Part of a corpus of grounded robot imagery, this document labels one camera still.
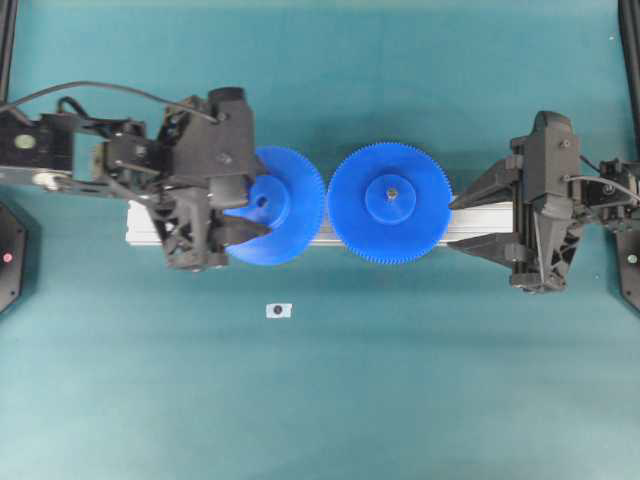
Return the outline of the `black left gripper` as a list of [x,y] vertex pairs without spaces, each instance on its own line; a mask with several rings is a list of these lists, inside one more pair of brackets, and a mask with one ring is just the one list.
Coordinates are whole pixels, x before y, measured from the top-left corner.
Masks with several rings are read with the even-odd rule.
[[228,247],[272,232],[226,213],[247,206],[257,178],[268,174],[242,88],[214,89],[167,108],[158,142],[167,156],[159,204],[149,214],[171,268],[225,266]]

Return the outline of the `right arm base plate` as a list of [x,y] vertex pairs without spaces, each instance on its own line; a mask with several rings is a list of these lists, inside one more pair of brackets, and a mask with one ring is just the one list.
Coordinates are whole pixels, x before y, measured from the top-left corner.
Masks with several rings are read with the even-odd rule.
[[639,232],[617,233],[615,243],[621,295],[639,313]]

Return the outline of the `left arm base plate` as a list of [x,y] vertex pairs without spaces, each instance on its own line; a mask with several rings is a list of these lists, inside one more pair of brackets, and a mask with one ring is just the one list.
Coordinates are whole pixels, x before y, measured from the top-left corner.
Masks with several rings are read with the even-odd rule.
[[5,203],[1,203],[0,308],[5,313],[20,298],[26,261],[28,230]]

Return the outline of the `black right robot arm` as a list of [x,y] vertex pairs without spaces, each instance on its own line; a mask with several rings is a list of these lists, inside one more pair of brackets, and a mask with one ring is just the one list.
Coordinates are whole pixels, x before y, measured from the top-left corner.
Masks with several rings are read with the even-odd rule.
[[584,226],[615,234],[639,228],[639,168],[618,159],[582,174],[587,159],[568,117],[536,114],[532,130],[451,203],[452,210],[509,202],[512,230],[450,243],[450,248],[510,269],[510,284],[533,294],[560,292]]

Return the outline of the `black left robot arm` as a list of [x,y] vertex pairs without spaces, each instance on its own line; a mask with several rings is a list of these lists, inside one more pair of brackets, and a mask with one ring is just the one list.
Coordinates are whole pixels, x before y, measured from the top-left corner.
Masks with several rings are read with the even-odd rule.
[[225,266],[229,247],[270,233],[233,213],[266,171],[239,87],[167,103],[154,138],[144,122],[91,116],[70,96],[38,118],[1,108],[3,183],[138,203],[174,269]]

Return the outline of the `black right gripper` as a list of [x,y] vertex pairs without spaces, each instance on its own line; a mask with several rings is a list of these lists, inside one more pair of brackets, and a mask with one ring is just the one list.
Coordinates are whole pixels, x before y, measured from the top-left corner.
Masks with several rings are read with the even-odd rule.
[[467,209],[510,201],[517,185],[517,233],[491,233],[449,242],[458,252],[512,266],[510,283],[527,293],[555,293],[582,236],[576,220],[581,187],[580,140],[571,120],[557,112],[536,114],[531,133],[511,141],[515,154],[498,160],[449,204]]

